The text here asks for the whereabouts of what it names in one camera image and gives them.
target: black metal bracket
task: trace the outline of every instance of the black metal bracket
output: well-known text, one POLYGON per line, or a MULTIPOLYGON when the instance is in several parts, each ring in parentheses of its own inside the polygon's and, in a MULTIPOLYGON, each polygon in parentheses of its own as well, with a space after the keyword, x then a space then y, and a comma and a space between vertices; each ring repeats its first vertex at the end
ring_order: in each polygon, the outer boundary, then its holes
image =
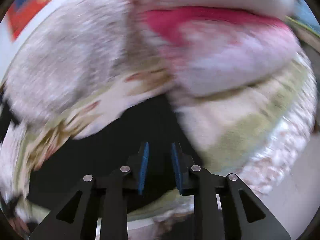
MULTIPOLYGON (((260 199, 235 174, 211 174, 172 144, 172 164, 182 195, 195 196, 196 240, 290 240, 260 199), (218 208, 220 196, 222 216, 218 208)), ((100 240, 127 240, 126 200, 142 194, 148 165, 148 143, 109 176, 86 175, 68 198, 40 223, 29 240, 94 240, 100 203, 100 240)))

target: black surface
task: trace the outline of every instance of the black surface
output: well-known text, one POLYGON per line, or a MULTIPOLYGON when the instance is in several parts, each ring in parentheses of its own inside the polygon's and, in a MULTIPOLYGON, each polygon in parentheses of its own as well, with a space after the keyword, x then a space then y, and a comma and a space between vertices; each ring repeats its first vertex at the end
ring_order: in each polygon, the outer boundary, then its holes
POLYGON ((69 139, 30 178, 28 199, 52 210, 86 174, 108 175, 148 141, 150 155, 144 197, 130 198, 128 212, 145 206, 175 188, 171 143, 180 141, 196 164, 202 162, 177 123, 164 95, 131 107, 100 132, 81 140, 69 139))

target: round metal bolt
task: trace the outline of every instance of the round metal bolt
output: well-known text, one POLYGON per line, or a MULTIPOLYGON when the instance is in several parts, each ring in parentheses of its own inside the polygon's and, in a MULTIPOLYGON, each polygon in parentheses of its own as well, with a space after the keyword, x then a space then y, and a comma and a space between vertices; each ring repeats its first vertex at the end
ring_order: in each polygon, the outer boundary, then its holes
POLYGON ((238 179, 238 176, 236 174, 230 174, 228 178, 232 181, 236 181, 238 179))
POLYGON ((193 166, 191 167, 191 169, 192 169, 193 171, 200 171, 200 170, 201 170, 201 167, 198 166, 198 165, 193 165, 193 166))
POLYGON ((90 175, 90 174, 85 175, 85 176, 83 177, 83 180, 86 181, 86 182, 91 181, 92 179, 93 179, 93 177, 92 177, 92 175, 90 175))
POLYGON ((125 166, 122 166, 122 167, 120 168, 120 170, 121 170, 122 172, 128 172, 128 171, 130 170, 130 167, 127 166, 127 165, 125 165, 125 166))

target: red fabric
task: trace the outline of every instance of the red fabric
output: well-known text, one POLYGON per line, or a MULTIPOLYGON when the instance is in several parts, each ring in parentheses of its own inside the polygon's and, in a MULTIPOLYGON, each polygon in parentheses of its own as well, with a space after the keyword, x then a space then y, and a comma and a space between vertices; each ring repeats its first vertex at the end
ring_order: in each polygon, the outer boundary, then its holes
POLYGON ((191 20, 228 21, 233 24, 264 23, 288 28, 277 18, 258 16, 243 10, 199 6, 183 6, 171 11, 148 11, 145 13, 145 19, 154 32, 177 46, 184 45, 179 26, 191 20))

